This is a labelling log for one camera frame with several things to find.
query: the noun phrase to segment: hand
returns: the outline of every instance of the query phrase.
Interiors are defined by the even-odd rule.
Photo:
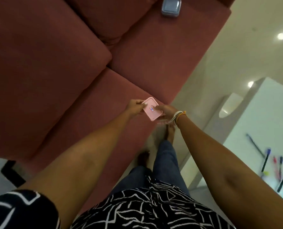
[[[154,107],[155,110],[163,111],[165,116],[161,116],[158,119],[159,120],[171,120],[174,116],[174,114],[178,111],[176,108],[170,106],[170,105],[158,105]]]
[[[147,106],[147,104],[142,104],[142,102],[144,102],[144,100],[130,100],[125,110],[130,113],[131,117],[134,117]]]

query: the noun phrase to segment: red sofa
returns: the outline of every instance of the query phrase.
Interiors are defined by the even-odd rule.
[[[37,173],[128,101],[170,104],[234,0],[0,0],[0,157]],[[85,208],[103,200],[155,127],[133,119]]]

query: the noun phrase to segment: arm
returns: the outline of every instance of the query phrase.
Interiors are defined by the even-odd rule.
[[[125,111],[84,137],[19,189],[35,190],[56,206],[63,229],[69,228],[90,196],[128,121],[145,107],[131,100]]]
[[[169,117],[177,111],[157,109]],[[177,124],[213,198],[237,228],[283,228],[283,199],[272,188],[186,115]]]

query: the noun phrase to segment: leg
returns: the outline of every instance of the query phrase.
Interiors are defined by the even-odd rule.
[[[138,166],[133,168],[128,176],[122,179],[111,191],[109,196],[124,190],[149,187],[147,176],[152,175],[151,169],[146,167],[147,159],[149,158],[149,153],[145,152],[138,156],[137,163]]]
[[[185,194],[189,191],[181,176],[178,166],[178,159],[172,146],[174,138],[174,126],[167,125],[167,140],[163,140],[157,151],[156,159],[153,166],[153,176],[171,185],[179,187]]]

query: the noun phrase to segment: white bracelet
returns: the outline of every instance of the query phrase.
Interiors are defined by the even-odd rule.
[[[174,114],[173,118],[168,122],[168,124],[171,123],[172,121],[174,121],[175,118],[176,118],[176,116],[177,116],[179,113],[184,113],[184,112],[182,112],[182,111],[177,111],[177,112]]]

